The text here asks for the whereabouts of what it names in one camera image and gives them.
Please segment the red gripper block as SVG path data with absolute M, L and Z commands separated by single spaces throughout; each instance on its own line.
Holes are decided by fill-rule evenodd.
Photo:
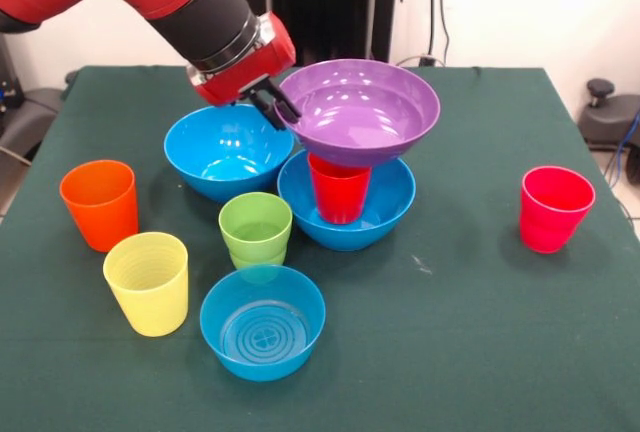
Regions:
M 218 71 L 201 71 L 193 65 L 186 67 L 187 76 L 196 92 L 209 104 L 226 105 L 242 98 L 242 93 L 261 79 L 265 90 L 274 99 L 274 106 L 283 119 L 300 119 L 301 112 L 271 77 L 284 72 L 296 61 L 294 44 L 282 21 L 272 12 L 259 17 L 254 44 L 235 62 Z M 276 114 L 271 102 L 256 91 L 248 93 L 249 101 L 276 130 L 286 126 Z

